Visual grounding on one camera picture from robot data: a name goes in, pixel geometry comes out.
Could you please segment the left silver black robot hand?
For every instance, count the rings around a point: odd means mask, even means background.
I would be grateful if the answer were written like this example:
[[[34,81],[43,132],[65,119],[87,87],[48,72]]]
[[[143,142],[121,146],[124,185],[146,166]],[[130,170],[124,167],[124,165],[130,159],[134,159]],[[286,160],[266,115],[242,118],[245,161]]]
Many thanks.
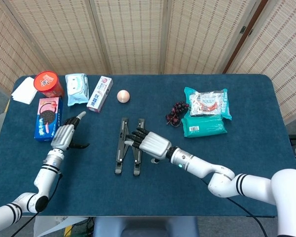
[[[77,144],[73,142],[73,135],[80,120],[86,115],[86,111],[81,112],[76,117],[71,117],[66,119],[65,123],[58,128],[54,138],[51,142],[51,147],[53,149],[59,149],[61,151],[66,151],[69,148],[72,149],[85,149],[90,144]]]

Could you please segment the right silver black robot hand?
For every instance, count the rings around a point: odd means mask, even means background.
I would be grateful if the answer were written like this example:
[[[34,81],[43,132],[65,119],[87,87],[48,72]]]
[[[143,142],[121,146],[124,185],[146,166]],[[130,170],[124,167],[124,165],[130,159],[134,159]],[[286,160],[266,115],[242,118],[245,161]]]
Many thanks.
[[[140,127],[126,135],[124,144],[139,149],[156,160],[166,159],[167,152],[172,147],[172,143],[166,138]]]

